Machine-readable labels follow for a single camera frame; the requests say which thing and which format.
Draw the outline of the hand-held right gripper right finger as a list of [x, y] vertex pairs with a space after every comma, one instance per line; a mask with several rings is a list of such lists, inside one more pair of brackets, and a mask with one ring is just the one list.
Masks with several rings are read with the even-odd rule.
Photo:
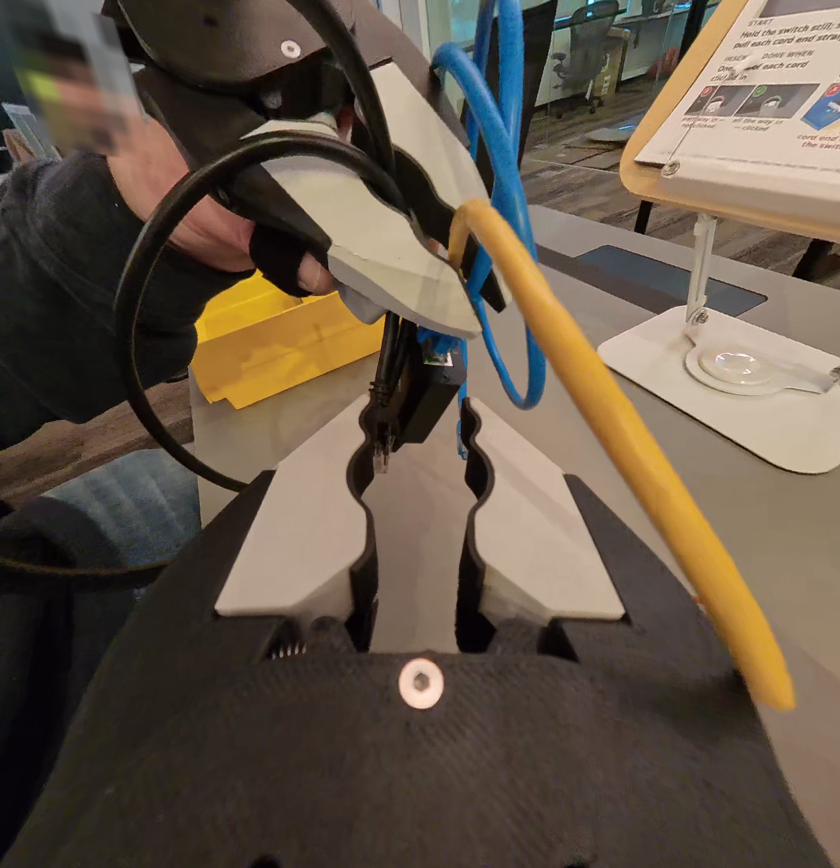
[[625, 616], [566, 473], [475, 398], [460, 435], [475, 497], [462, 546], [455, 637], [485, 650], [502, 624], [617, 623]]

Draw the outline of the person's leg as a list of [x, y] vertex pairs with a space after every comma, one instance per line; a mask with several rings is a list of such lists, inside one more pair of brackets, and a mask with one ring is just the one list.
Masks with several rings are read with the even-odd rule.
[[152, 567], [201, 530], [196, 476], [152, 449], [62, 483], [20, 514], [79, 570]]

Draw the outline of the white stand base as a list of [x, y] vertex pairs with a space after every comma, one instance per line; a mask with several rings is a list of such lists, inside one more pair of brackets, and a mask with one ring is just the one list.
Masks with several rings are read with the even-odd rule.
[[718, 220], [699, 213], [686, 303], [602, 343], [613, 370], [788, 472], [840, 466], [840, 358], [710, 311]]

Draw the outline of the person's left forearm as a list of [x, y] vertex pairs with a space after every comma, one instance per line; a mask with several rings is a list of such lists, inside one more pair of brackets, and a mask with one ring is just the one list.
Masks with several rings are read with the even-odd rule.
[[[0, 451], [48, 423], [82, 424], [125, 400], [113, 306], [144, 223], [119, 194], [106, 156], [30, 162], [2, 182]], [[220, 271], [170, 242], [137, 323], [144, 386], [187, 367], [204, 307], [252, 268]]]

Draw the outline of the grey mesh office chair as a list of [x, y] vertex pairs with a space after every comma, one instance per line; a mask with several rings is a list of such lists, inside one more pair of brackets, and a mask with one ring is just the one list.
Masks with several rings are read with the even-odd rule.
[[597, 1], [570, 16], [567, 49], [550, 55], [549, 112], [556, 121], [575, 107], [577, 99], [595, 114], [614, 93], [622, 45], [620, 38], [608, 41], [618, 15], [618, 2]]

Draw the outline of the black network switch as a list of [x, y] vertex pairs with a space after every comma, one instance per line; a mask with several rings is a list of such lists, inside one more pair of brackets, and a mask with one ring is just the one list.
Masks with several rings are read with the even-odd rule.
[[467, 365], [461, 342], [443, 354], [428, 342], [414, 342], [394, 396], [391, 450], [423, 443], [466, 384]]

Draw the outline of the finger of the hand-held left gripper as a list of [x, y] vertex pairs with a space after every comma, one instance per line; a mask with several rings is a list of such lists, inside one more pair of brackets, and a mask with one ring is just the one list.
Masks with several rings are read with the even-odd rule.
[[428, 240], [448, 245], [455, 212], [468, 201], [490, 203], [469, 150], [404, 72], [390, 62], [371, 72], [396, 158], [396, 180], [410, 216], [381, 208], [368, 254], [386, 268], [382, 303], [398, 313], [474, 313], [457, 271]]
[[319, 156], [279, 157], [265, 161], [261, 169], [272, 183], [262, 180], [257, 167], [247, 168], [242, 175], [254, 190], [242, 193], [245, 210], [251, 213], [255, 208], [281, 232], [292, 232], [297, 238], [297, 214], [303, 212], [310, 218], [329, 239], [326, 259], [333, 278], [361, 297], [361, 301], [345, 301], [357, 317], [368, 318], [366, 307], [379, 308], [450, 337], [473, 339], [480, 334], [475, 312], [398, 313], [382, 303], [379, 279], [387, 275], [387, 269], [368, 258], [381, 251], [381, 243], [373, 240], [372, 224], [381, 208], [403, 213], [386, 204], [355, 170]]

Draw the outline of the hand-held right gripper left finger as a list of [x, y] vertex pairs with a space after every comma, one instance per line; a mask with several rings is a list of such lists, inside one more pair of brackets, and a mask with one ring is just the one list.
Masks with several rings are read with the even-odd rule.
[[274, 471], [215, 603], [221, 616], [276, 615], [303, 632], [321, 617], [359, 650], [377, 612], [371, 400], [357, 398]]

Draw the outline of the person's left hand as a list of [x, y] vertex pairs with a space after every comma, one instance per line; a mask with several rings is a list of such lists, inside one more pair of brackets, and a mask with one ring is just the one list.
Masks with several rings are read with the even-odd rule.
[[[123, 201], [146, 222], [158, 204], [189, 173], [172, 137], [146, 115], [128, 123], [114, 153], [107, 157]], [[181, 253], [206, 266], [238, 274], [252, 268], [249, 245], [254, 225], [210, 198], [200, 201], [171, 236]]]

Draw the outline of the black office chair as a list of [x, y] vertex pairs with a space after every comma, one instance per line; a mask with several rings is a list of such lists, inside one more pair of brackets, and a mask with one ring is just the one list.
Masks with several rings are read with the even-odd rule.
[[[517, 157], [518, 165], [521, 165], [526, 149], [529, 126], [534, 115], [544, 67], [552, 44], [557, 6], [558, 2], [556, 1], [543, 3], [528, 2], [528, 6], [524, 6], [522, 11], [525, 66], [523, 71], [523, 105], [521, 113], [521, 137]], [[499, 40], [497, 16], [491, 25], [490, 47], [484, 73], [491, 94], [497, 101], [499, 95]], [[488, 157], [486, 146], [481, 137], [478, 138], [476, 162], [480, 177], [486, 186], [487, 192], [491, 193], [493, 189], [493, 169]]]

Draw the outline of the yellow plastic bin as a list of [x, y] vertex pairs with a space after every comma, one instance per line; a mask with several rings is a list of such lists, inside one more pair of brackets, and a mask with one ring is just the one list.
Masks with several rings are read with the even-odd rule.
[[242, 409], [378, 353], [383, 320], [364, 324], [335, 292], [293, 298], [255, 273], [208, 302], [196, 330], [198, 389]]

